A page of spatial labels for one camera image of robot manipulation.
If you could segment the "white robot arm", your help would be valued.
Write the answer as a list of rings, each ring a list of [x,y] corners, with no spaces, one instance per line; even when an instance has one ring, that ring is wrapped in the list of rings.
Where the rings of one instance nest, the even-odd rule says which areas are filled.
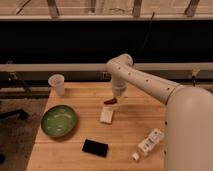
[[[213,171],[213,94],[133,68],[128,54],[106,64],[112,92],[130,83],[166,105],[164,171]]]

